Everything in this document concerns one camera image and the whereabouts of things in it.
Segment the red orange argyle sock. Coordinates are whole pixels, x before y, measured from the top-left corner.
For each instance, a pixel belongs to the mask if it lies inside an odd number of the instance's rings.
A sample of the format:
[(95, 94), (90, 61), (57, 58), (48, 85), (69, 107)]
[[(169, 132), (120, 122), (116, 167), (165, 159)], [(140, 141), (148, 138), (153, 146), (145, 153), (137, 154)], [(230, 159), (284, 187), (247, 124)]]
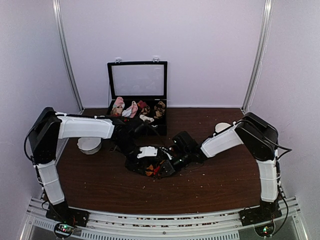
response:
[(152, 165), (152, 164), (150, 164), (145, 169), (145, 175), (147, 177), (151, 177), (151, 178), (158, 178), (161, 175), (160, 174), (160, 169), (161, 169), (160, 165)]

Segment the beige brown argyle sock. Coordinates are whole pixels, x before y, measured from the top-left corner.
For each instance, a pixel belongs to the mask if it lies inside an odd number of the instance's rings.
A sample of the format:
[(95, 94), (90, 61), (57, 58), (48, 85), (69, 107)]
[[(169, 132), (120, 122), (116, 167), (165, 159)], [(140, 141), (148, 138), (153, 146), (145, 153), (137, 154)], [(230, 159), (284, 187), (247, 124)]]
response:
[(155, 119), (161, 119), (166, 112), (166, 105), (163, 101), (159, 101), (155, 106), (154, 106), (154, 118)]

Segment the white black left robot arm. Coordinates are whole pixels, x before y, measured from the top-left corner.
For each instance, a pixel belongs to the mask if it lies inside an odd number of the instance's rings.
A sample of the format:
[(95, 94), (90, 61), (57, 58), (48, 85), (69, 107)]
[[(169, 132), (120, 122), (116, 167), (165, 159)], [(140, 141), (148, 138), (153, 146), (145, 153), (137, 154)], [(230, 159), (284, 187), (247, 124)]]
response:
[(144, 125), (138, 118), (128, 119), (110, 115), (69, 114), (45, 107), (28, 130), (23, 151), (32, 162), (42, 190), (48, 202), (53, 205), (52, 213), (61, 222), (72, 218), (72, 211), (66, 207), (57, 164), (70, 140), (77, 140), (77, 148), (83, 154), (95, 154), (104, 140), (115, 143), (120, 152), (133, 166), (143, 160), (155, 161), (160, 156), (156, 146), (137, 146), (133, 133)]

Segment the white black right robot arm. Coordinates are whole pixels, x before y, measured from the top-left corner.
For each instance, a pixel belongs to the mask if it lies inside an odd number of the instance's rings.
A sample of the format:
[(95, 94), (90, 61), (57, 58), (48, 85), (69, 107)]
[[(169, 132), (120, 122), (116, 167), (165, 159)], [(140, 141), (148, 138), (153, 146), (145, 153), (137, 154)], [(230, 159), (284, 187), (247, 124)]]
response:
[(169, 156), (160, 165), (157, 176), (172, 176), (191, 162), (202, 162), (243, 145), (258, 165), (260, 200), (264, 204), (257, 208), (256, 216), (266, 221), (276, 212), (273, 202), (279, 194), (278, 137), (275, 127), (252, 112), (233, 123), (217, 123), (214, 133), (202, 143), (197, 143), (187, 131), (181, 131), (172, 138), (173, 149), (166, 151)]

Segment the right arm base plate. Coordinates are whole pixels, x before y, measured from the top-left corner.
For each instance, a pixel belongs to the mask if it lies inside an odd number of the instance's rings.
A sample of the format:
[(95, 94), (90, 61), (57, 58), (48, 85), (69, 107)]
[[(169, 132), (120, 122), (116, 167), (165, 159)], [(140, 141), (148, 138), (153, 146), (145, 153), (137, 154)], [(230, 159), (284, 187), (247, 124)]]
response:
[(270, 222), (282, 216), (279, 204), (274, 202), (261, 202), (259, 206), (246, 207), (238, 214), (242, 226)]

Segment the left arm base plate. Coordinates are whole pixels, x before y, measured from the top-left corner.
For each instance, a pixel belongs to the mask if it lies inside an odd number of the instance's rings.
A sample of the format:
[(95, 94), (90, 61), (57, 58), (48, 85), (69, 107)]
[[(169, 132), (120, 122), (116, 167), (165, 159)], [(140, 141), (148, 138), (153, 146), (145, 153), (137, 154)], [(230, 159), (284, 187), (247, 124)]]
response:
[(90, 213), (86, 210), (70, 208), (68, 202), (64, 199), (61, 203), (53, 204), (48, 199), (48, 209), (46, 218), (68, 224), (72, 227), (86, 227)]

